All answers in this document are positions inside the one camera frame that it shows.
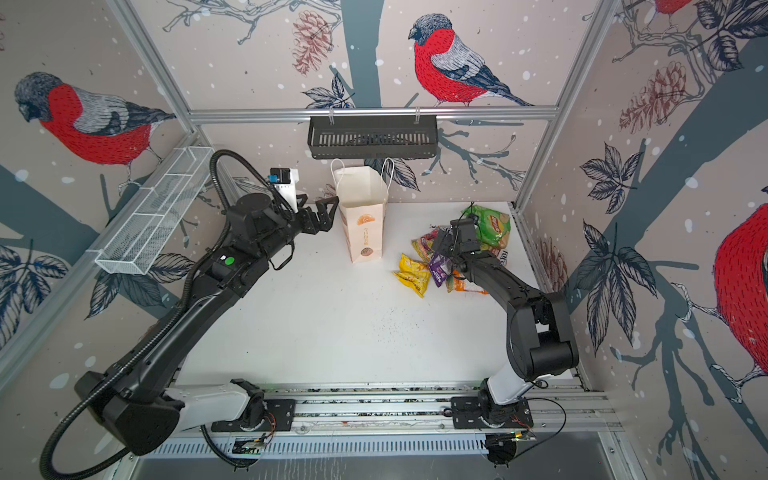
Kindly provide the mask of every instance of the cable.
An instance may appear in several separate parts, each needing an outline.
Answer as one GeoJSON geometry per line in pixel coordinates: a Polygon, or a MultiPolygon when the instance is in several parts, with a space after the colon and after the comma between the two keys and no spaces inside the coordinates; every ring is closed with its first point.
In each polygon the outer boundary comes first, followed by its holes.
{"type": "MultiPolygon", "coordinates": [[[[216,187],[216,192],[219,194],[219,199],[221,200],[222,205],[225,206],[225,208],[229,208],[230,204],[227,201],[226,195],[224,195],[224,190],[221,187],[221,182],[219,182],[219,174],[216,170],[217,163],[219,161],[219,158],[228,155],[235,160],[238,160],[240,163],[242,163],[248,171],[254,175],[262,184],[266,185],[266,181],[264,178],[259,175],[259,172],[256,171],[255,168],[253,168],[252,165],[250,165],[244,158],[242,158],[239,154],[236,154],[233,151],[229,150],[219,150],[215,152],[211,158],[210,158],[210,178],[214,183],[214,186],[216,187]]],[[[271,186],[271,190],[274,190],[274,197],[276,199],[281,199],[286,205],[287,202],[281,195],[279,195],[276,192],[276,189],[274,186],[271,186]]],[[[291,216],[293,215],[293,210],[290,209],[289,212],[291,216]]],[[[192,296],[192,282],[194,281],[194,277],[197,274],[197,271],[200,269],[200,267],[208,261],[210,258],[210,255],[221,248],[221,246],[224,243],[224,240],[227,238],[227,234],[230,231],[230,221],[225,220],[224,222],[224,228],[221,230],[221,234],[219,235],[219,238],[216,240],[216,243],[214,246],[207,250],[206,253],[203,254],[203,256],[195,262],[195,264],[189,269],[187,272],[187,277],[184,279],[184,289],[182,290],[181,298],[179,299],[178,303],[176,304],[176,312],[174,312],[173,316],[168,320],[168,322],[152,337],[152,339],[147,342],[143,347],[141,347],[134,356],[132,356],[126,363],[123,365],[112,377],[110,377],[106,382],[103,382],[99,386],[97,386],[90,394],[88,394],[85,399],[83,399],[80,403],[78,403],[71,412],[69,412],[63,419],[61,419],[61,422],[56,426],[51,436],[48,438],[48,441],[45,443],[45,446],[43,447],[42,453],[40,454],[40,474],[43,476],[43,478],[46,478],[46,480],[81,480],[83,478],[90,477],[92,475],[95,475],[99,473],[100,471],[107,468],[109,465],[112,465],[113,463],[117,462],[121,458],[123,458],[127,453],[130,452],[130,449],[125,448],[120,450],[118,453],[112,455],[110,458],[107,458],[103,462],[94,465],[90,468],[86,468],[85,470],[81,470],[79,472],[73,472],[73,473],[61,473],[53,466],[53,452],[56,449],[56,445],[58,445],[59,441],[61,441],[61,437],[64,435],[64,432],[67,431],[69,426],[72,424],[72,422],[90,405],[93,404],[93,402],[96,399],[99,399],[101,395],[106,392],[108,389],[110,389],[112,386],[114,386],[117,382],[119,382],[123,377],[125,377],[155,346],[157,346],[158,343],[170,332],[171,329],[174,328],[176,323],[179,321],[182,315],[184,315],[185,312],[187,312],[187,309],[189,307],[190,298],[192,296]]]]}
{"type": "Polygon", "coordinates": [[[217,457],[232,465],[235,470],[238,468],[248,469],[248,467],[259,461],[258,458],[232,458],[228,456],[226,453],[219,450],[219,448],[216,446],[213,439],[210,437],[210,435],[208,435],[208,429],[205,428],[205,425],[200,425],[200,431],[203,433],[203,438],[208,444],[208,448],[210,448],[217,457]]]}
{"type": "Polygon", "coordinates": [[[557,405],[558,407],[560,407],[560,410],[563,411],[563,424],[560,425],[560,428],[555,433],[553,433],[552,435],[548,436],[546,439],[541,440],[540,442],[536,443],[532,447],[530,447],[530,448],[528,448],[526,450],[523,450],[522,452],[520,452],[517,455],[515,455],[513,460],[517,460],[518,458],[520,458],[521,455],[524,455],[525,453],[530,452],[531,450],[535,449],[536,447],[542,446],[546,442],[549,442],[550,440],[552,440],[555,436],[557,436],[558,433],[563,431],[563,427],[565,427],[565,422],[568,420],[568,415],[565,413],[565,409],[563,408],[563,406],[560,405],[559,403],[557,403],[556,401],[554,401],[553,399],[546,399],[544,397],[527,397],[526,399],[527,400],[546,400],[547,402],[552,402],[555,405],[557,405]]]}

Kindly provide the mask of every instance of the white paper bag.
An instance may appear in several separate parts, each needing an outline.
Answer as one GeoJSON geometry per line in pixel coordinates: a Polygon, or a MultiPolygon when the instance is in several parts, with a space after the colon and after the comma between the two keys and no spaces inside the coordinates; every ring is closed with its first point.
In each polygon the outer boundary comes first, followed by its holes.
{"type": "MultiPolygon", "coordinates": [[[[341,160],[331,161],[331,174],[339,197],[349,257],[352,263],[381,258],[389,186],[371,167],[344,167],[341,162],[342,168],[333,170],[336,161],[341,160]]],[[[382,171],[387,163],[391,163],[394,170],[394,162],[387,159],[382,171]]],[[[392,184],[392,175],[389,176],[389,184],[392,184]]]]}

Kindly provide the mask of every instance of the bird wing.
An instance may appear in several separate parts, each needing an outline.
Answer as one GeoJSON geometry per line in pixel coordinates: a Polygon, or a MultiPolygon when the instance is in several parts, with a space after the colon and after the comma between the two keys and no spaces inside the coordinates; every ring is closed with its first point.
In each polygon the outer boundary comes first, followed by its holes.
{"type": "Polygon", "coordinates": [[[159,108],[142,107],[116,95],[73,89],[83,105],[83,113],[74,122],[74,127],[84,134],[109,137],[176,117],[159,108]]]}
{"type": "Polygon", "coordinates": [[[464,45],[458,37],[453,36],[451,48],[446,53],[438,53],[431,57],[432,64],[446,77],[466,83],[485,67],[485,60],[477,52],[464,45]]]}
{"type": "Polygon", "coordinates": [[[123,98],[72,88],[83,107],[83,113],[74,121],[77,131],[99,136],[117,135],[124,131],[129,114],[123,98]]]}

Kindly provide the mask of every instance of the yellow snack bag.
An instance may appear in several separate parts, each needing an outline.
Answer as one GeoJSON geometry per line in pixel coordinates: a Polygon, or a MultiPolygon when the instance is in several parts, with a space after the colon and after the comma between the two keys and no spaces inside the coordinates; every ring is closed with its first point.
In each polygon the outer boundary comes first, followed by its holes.
{"type": "Polygon", "coordinates": [[[427,291],[429,277],[432,275],[426,263],[411,260],[405,254],[400,257],[400,271],[392,274],[400,280],[400,283],[412,288],[422,298],[427,291]]]}
{"type": "Polygon", "coordinates": [[[424,292],[427,291],[429,285],[429,272],[392,272],[392,275],[397,277],[405,286],[409,286],[420,297],[424,298],[424,292]]]}

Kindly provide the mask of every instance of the chip bag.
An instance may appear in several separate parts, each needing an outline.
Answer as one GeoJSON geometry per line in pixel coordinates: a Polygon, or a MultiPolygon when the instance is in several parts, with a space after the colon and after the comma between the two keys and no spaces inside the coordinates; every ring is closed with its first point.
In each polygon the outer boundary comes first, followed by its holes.
{"type": "Polygon", "coordinates": [[[424,292],[429,285],[429,267],[421,262],[411,260],[405,254],[400,257],[400,271],[392,272],[400,283],[413,289],[420,297],[424,298],[424,292]]]}
{"type": "Polygon", "coordinates": [[[491,247],[506,248],[509,241],[509,215],[490,208],[470,205],[462,212],[464,215],[475,214],[478,216],[478,226],[475,229],[478,240],[487,243],[491,247]]]}

